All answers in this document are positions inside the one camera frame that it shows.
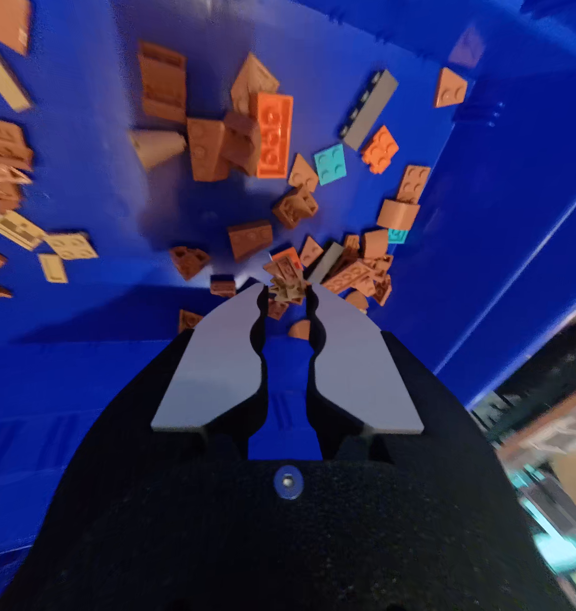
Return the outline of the tan lego plate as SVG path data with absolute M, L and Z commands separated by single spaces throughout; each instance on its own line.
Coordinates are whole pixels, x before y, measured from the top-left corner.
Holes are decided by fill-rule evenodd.
M 47 233 L 14 211 L 0 214 L 0 234 L 29 252 L 38 248 Z
M 0 57 L 0 95 L 16 112 L 32 108 L 30 97 Z
M 45 242 L 63 260 L 89 260 L 99 255 L 85 233 L 48 233 Z
M 63 260 L 56 254 L 38 254 L 45 279 L 51 284 L 68 284 Z

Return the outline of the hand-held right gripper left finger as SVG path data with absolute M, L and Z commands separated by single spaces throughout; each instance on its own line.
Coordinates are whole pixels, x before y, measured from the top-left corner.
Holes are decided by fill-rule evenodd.
M 269 410 L 262 353 L 268 297 L 268 287 L 255 283 L 197 324 L 151 421 L 154 431 L 223 434 L 248 451 Z

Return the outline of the long grey lego plate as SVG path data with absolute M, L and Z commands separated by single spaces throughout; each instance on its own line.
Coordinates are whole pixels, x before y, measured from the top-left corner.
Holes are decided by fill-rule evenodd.
M 398 81 L 387 69 L 373 74 L 339 130 L 339 137 L 347 147 L 354 151 L 362 147 L 398 85 Z

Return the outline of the brown lego pieces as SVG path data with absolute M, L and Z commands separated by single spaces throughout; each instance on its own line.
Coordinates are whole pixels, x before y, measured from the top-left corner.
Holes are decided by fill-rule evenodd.
M 374 226 L 405 164 L 434 166 L 453 107 L 434 108 L 439 66 L 290 1 L 32 1 L 28 54 L 0 57 L 32 108 L 0 95 L 0 120 L 32 150 L 18 214 L 85 233 L 99 255 L 51 284 L 38 254 L 0 234 L 0 347 L 167 340 L 178 309 L 206 313 L 210 281 L 267 277 L 269 250 Z M 358 151 L 339 137 L 378 70 L 399 85 Z M 293 97 L 287 178 L 259 179 L 251 95 Z M 382 174 L 361 160 L 385 125 L 399 151 Z M 175 131 L 186 149 L 146 172 L 128 130 Z M 320 186 L 314 154 L 342 143 L 347 176 Z

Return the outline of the teal square lego plate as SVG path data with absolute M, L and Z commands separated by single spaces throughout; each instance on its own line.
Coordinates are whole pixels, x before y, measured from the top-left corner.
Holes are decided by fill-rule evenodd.
M 315 153 L 314 162 L 320 186 L 328 185 L 347 176 L 342 143 Z

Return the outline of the bright orange lego brick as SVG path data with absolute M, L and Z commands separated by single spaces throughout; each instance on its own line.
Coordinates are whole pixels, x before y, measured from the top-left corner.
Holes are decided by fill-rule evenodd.
M 259 179 L 285 179 L 292 133 L 293 97 L 258 92 L 251 95 L 250 111 L 259 124 L 261 155 Z

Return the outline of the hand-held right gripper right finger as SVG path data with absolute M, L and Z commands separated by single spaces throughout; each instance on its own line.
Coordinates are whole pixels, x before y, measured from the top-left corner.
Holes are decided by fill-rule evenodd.
M 311 323 L 306 416 L 323 459 L 348 438 L 420 435 L 424 424 L 379 327 L 329 289 L 307 288 Z

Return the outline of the grey lego slope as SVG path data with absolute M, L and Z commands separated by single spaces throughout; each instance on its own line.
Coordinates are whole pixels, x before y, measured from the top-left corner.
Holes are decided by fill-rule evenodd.
M 320 284 L 329 275 L 331 269 L 344 252 L 344 246 L 337 242 L 332 242 L 329 248 L 324 251 L 320 260 L 307 277 L 307 281 L 312 284 Z

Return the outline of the small tan lego piece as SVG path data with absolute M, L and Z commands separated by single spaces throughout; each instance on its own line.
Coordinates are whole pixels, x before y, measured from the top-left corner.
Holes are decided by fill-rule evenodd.
M 303 270 L 296 266 L 290 256 L 271 261 L 269 273 L 272 276 L 270 293 L 275 301 L 301 305 L 306 297 L 307 283 Z

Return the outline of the small orange lego plate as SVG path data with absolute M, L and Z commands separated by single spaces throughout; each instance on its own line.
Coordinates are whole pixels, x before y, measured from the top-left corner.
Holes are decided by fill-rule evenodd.
M 399 151 L 399 145 L 383 125 L 363 147 L 361 160 L 373 174 L 382 174 L 391 164 L 392 158 Z

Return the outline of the tan lego slope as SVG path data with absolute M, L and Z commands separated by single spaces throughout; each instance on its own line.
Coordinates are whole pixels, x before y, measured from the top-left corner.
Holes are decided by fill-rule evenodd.
M 175 131 L 128 130 L 133 149 L 146 172 L 183 153 L 185 137 Z

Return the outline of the blue plastic bin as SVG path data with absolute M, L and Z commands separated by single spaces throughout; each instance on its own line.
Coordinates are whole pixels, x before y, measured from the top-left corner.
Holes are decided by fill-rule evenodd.
M 521 1 L 34 1 L 0 610 L 570 610 L 465 408 L 576 313 L 576 32 Z

